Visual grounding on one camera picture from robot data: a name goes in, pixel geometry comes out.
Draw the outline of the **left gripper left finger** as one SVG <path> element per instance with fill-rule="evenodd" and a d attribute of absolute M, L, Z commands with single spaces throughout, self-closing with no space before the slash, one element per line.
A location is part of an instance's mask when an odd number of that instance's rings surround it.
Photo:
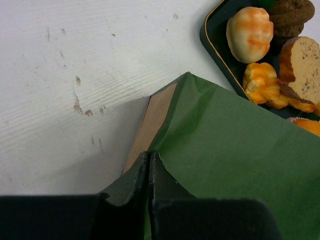
<path fill-rule="evenodd" d="M 2 240 L 142 240 L 148 153 L 108 187 L 81 195 L 2 195 Z"/>

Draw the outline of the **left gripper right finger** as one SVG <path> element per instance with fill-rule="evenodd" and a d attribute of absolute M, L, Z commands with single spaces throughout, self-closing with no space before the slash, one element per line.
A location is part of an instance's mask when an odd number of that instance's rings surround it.
<path fill-rule="evenodd" d="M 280 240 L 272 212 L 257 199 L 197 198 L 154 152 L 149 165 L 148 214 L 154 240 Z"/>

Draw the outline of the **green brown paper bag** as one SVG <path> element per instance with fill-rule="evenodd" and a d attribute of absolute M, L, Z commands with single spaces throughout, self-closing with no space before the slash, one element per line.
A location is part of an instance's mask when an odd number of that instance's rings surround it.
<path fill-rule="evenodd" d="M 152 94 L 126 166 L 144 151 L 198 198 L 258 199 L 285 240 L 320 237 L 320 138 L 215 83 Z"/>

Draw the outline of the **orange twisted fake bread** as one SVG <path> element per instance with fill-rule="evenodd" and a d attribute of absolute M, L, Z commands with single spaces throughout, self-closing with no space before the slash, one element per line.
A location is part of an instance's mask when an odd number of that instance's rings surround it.
<path fill-rule="evenodd" d="M 281 92 L 280 80 L 275 69 L 268 63 L 250 63 L 246 66 L 242 88 L 254 104 L 267 104 L 276 109 L 292 106 L 306 113 L 320 115 L 318 104 L 303 103 Z"/>

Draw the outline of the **orange sugared fake bun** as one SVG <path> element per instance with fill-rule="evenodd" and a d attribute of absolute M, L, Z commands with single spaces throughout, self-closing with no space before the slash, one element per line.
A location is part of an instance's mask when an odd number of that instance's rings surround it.
<path fill-rule="evenodd" d="M 320 136 L 320 122 L 316 120 L 310 120 L 302 117 L 289 117 L 287 119 L 292 124 L 303 128 L 304 130 L 316 135 Z"/>

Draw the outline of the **beige fake toast slice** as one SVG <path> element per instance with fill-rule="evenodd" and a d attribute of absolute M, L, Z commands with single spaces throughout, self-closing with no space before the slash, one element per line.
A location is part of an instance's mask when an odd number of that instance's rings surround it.
<path fill-rule="evenodd" d="M 312 38 L 288 40 L 279 55 L 279 85 L 282 93 L 302 103 L 320 103 L 320 46 Z"/>

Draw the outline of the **round yellow fake bun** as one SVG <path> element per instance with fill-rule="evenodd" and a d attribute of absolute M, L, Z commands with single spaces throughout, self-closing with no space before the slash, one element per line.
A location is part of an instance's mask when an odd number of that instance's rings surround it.
<path fill-rule="evenodd" d="M 227 21 L 226 38 L 232 55 L 241 63 L 261 60 L 269 51 L 274 24 L 260 7 L 244 7 Z"/>

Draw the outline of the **brown fake croissant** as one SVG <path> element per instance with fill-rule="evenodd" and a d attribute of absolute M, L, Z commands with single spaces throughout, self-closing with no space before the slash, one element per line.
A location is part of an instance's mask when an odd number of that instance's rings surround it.
<path fill-rule="evenodd" d="M 313 18 L 315 7 L 309 0 L 276 0 L 268 14 L 273 23 L 273 41 L 282 46 L 300 35 L 305 23 Z"/>

